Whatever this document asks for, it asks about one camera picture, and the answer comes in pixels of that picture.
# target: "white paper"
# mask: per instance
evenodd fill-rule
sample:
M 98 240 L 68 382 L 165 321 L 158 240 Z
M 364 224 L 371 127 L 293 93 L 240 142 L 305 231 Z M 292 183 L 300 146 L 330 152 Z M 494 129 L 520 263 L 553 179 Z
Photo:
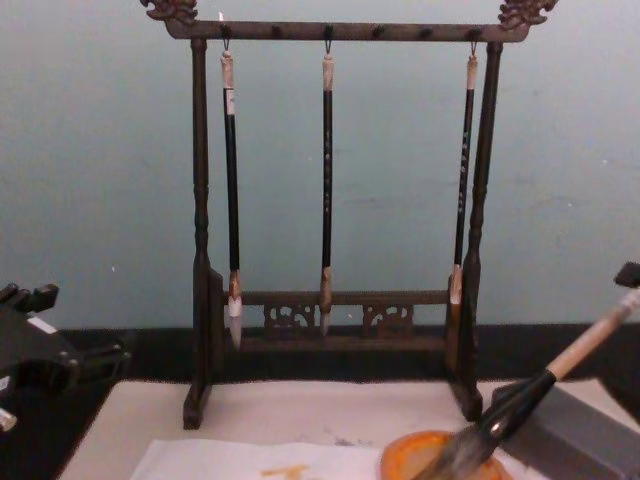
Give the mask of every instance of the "white paper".
M 154 440 L 131 480 L 377 480 L 381 455 L 377 448 L 307 443 Z M 496 457 L 515 480 L 545 479 L 504 452 Z

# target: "black brush handle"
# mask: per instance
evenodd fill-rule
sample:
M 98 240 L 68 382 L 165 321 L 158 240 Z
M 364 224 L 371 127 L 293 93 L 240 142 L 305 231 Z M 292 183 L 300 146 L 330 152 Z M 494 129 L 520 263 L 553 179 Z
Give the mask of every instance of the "black brush handle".
M 471 127 L 473 124 L 473 99 L 475 90 L 468 89 L 464 107 L 464 127 L 462 132 L 462 153 L 460 156 L 460 181 L 458 188 L 458 216 L 456 222 L 456 245 L 453 263 L 462 263 L 464 244 L 464 219 L 467 206 L 467 179 L 469 176 L 469 150 L 471 145 Z
M 322 267 L 331 266 L 331 210 L 333 184 L 333 92 L 323 96 Z
M 227 192 L 229 203 L 229 266 L 231 271 L 240 269 L 238 226 L 238 166 L 236 154 L 236 116 L 233 108 L 234 90 L 225 88 L 224 94 L 224 139 L 227 151 Z
M 497 446 L 527 421 L 555 383 L 555 375 L 544 370 L 533 379 L 504 393 L 500 400 L 482 414 L 476 424 Z

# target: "calligraphy brush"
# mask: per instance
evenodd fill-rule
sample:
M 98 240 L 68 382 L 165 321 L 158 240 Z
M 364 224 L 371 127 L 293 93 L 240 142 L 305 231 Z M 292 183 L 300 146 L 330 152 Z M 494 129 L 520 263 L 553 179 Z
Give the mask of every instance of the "calligraphy brush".
M 480 419 L 457 433 L 438 457 L 412 480 L 464 480 L 513 435 L 553 385 L 604 342 L 633 311 L 640 308 L 640 289 L 625 295 L 616 307 L 575 340 L 545 370 L 495 401 Z
M 456 221 L 456 243 L 453 253 L 453 273 L 449 287 L 449 302 L 451 303 L 451 325 L 447 330 L 447 364 L 454 365 L 458 355 L 456 342 L 460 328 L 462 314 L 462 246 L 464 243 L 464 218 L 467 203 L 467 178 L 469 176 L 469 150 L 471 143 L 471 127 L 473 124 L 473 100 L 475 94 L 476 73 L 478 60 L 476 59 L 476 44 L 471 44 L 471 56 L 467 62 L 467 90 L 464 106 L 464 126 L 462 131 L 462 153 L 460 155 L 460 181 L 458 186 L 458 212 Z
M 236 153 L 236 120 L 233 88 L 233 57 L 229 39 L 224 38 L 222 81 L 224 95 L 224 135 L 227 153 L 227 193 L 229 204 L 229 317 L 231 339 L 236 349 L 242 341 L 242 295 L 240 291 L 240 240 L 238 227 L 238 166 Z
M 331 210 L 333 183 L 333 58 L 331 57 L 331 28 L 325 32 L 327 54 L 322 62 L 323 77 L 323 187 L 322 187 L 322 276 L 320 278 L 320 328 L 322 335 L 329 330 L 331 315 Z

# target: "wooden post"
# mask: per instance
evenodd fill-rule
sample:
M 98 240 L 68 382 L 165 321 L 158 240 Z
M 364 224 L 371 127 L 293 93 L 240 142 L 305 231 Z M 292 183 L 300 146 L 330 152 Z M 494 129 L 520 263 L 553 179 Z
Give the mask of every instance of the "wooden post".
M 184 402 L 185 429 L 197 429 L 202 421 L 212 381 L 212 323 L 209 292 L 209 152 L 207 140 L 206 51 L 203 39 L 191 40 L 193 59 L 193 195 L 195 199 L 196 254 L 193 260 L 193 329 L 195 372 Z
M 487 44 L 487 69 L 478 132 L 476 165 L 473 176 L 473 207 L 469 226 L 469 247 L 462 268 L 462 315 L 458 337 L 458 355 L 453 366 L 452 388 L 468 420 L 482 413 L 482 396 L 477 389 L 476 311 L 480 287 L 480 240 L 487 198 L 493 127 L 498 96 L 498 77 L 502 43 Z

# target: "carved wooden panel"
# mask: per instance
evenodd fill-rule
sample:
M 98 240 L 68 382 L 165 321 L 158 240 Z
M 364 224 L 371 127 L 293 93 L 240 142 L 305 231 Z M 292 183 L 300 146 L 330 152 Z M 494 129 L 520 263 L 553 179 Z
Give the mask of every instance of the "carved wooden panel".
M 265 338 L 270 340 L 309 338 L 316 331 L 315 315 L 315 305 L 265 305 Z
M 413 334 L 413 305 L 362 306 L 364 336 L 373 336 L 376 325 L 378 338 L 411 338 Z

